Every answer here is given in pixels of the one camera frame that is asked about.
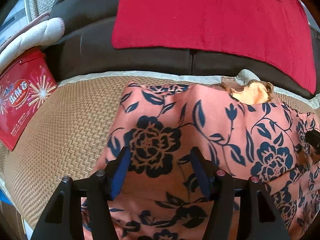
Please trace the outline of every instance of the red blanket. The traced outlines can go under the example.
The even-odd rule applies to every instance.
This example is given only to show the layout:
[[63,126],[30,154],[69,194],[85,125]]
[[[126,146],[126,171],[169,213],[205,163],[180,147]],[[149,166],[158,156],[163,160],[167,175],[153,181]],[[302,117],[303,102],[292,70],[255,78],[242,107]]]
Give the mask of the red blanket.
[[308,20],[297,0],[120,0],[112,44],[251,57],[316,89]]

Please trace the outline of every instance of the silver screw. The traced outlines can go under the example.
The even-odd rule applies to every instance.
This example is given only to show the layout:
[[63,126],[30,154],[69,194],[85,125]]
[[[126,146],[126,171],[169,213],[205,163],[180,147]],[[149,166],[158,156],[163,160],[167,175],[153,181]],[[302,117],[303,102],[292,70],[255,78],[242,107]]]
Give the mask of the silver screw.
[[98,171],[96,172],[96,175],[97,175],[98,177],[102,177],[104,174],[105,174],[104,170],[98,170]]
[[67,182],[69,181],[69,179],[70,179],[69,176],[64,176],[64,177],[62,178],[62,182],[63,182],[63,183],[67,183]]
[[226,174],[225,171],[223,171],[223,170],[217,170],[217,175],[218,175],[218,176],[223,177],[225,174]]
[[256,176],[252,176],[250,179],[251,179],[251,181],[254,182],[254,183],[259,182],[259,179],[258,179]]

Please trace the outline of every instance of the red bag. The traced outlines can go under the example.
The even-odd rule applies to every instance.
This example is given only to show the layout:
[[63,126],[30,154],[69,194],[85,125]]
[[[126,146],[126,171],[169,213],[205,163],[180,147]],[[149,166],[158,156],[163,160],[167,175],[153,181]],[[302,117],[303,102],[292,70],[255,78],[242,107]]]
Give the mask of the red bag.
[[28,122],[57,88],[38,48],[25,51],[0,76],[0,139],[13,150]]

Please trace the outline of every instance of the white fabric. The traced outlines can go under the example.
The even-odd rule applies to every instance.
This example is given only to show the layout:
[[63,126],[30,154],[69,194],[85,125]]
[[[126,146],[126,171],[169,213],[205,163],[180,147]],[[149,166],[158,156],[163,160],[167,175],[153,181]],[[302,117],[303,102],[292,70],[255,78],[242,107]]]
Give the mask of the white fabric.
[[16,37],[0,54],[0,72],[27,49],[35,46],[50,46],[64,34],[61,18],[40,22]]
[[[75,83],[82,80],[90,80],[90,79],[95,79],[100,77],[114,77],[114,76],[153,77],[153,78],[160,78],[160,79],[171,79],[176,82],[188,81],[188,82],[201,83],[201,84],[219,84],[221,83],[221,77],[222,77],[222,76],[177,76],[172,74],[164,74],[164,73],[151,72],[151,71],[109,71],[105,73],[95,73],[95,74],[87,74],[87,75],[72,77],[72,78],[61,81],[59,83],[59,86],[63,86],[68,83]],[[235,78],[237,83],[240,85],[248,84],[249,81],[252,79],[260,80],[260,78],[258,78],[253,72],[247,69],[241,70]],[[274,87],[274,92],[298,99],[306,103],[307,105],[311,106],[313,109],[317,109],[320,107],[320,94],[317,94],[314,98],[308,100],[279,87]]]

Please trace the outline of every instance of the pink floral cloth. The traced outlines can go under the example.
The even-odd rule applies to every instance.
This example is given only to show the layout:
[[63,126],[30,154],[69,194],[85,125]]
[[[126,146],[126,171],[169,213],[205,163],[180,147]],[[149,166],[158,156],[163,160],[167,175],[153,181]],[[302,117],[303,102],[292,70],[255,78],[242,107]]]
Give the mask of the pink floral cloth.
[[[120,195],[109,208],[119,239],[199,240],[213,202],[201,194],[190,150],[232,176],[266,182],[292,239],[299,239],[320,208],[319,156],[305,142],[319,130],[313,113],[285,103],[246,105],[227,92],[201,85],[140,86],[129,83],[94,171],[122,147],[132,153]],[[239,200],[230,239],[235,239]],[[85,239],[92,239],[86,201]]]

